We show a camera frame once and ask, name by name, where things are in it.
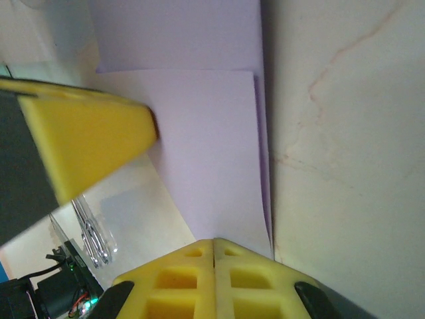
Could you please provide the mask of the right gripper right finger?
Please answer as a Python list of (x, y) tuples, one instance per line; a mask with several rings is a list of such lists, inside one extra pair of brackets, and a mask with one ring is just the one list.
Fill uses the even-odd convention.
[(217, 318), (372, 318), (314, 278), (243, 246), (214, 240)]

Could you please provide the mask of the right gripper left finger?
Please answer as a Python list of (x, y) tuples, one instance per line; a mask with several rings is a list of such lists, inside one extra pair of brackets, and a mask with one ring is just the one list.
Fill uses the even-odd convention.
[(90, 318), (215, 318), (213, 240), (200, 240), (114, 279)]

